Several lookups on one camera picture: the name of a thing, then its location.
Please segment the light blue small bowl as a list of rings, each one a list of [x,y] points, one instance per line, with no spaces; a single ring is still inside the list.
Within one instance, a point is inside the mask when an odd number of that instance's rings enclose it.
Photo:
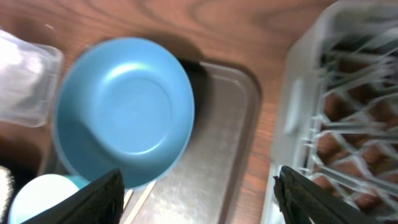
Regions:
[[[23,223],[64,201],[89,183],[77,175],[40,175],[25,184],[16,194],[7,222]]]

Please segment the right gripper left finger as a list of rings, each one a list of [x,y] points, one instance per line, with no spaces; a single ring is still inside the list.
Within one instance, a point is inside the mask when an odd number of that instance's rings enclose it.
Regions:
[[[62,202],[26,220],[27,224],[119,224],[124,180],[111,170]]]

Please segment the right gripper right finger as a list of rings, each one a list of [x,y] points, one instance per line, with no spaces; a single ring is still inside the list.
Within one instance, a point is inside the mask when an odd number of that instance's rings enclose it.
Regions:
[[[282,166],[274,180],[274,195],[286,223],[378,223],[289,166]]]

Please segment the pile of rice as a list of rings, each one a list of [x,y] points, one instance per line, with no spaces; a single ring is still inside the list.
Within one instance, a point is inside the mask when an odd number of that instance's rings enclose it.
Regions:
[[[1,223],[4,222],[7,211],[12,201],[12,195],[14,193],[14,177],[9,169],[1,166],[0,173],[0,212],[1,212]]]

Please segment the dark blue plate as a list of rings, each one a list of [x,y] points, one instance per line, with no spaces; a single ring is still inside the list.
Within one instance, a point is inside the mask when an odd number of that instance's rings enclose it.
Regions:
[[[107,40],[83,53],[63,80],[53,143],[66,170],[94,181],[119,169],[126,189],[164,176],[193,131],[195,102],[177,58],[147,39]]]

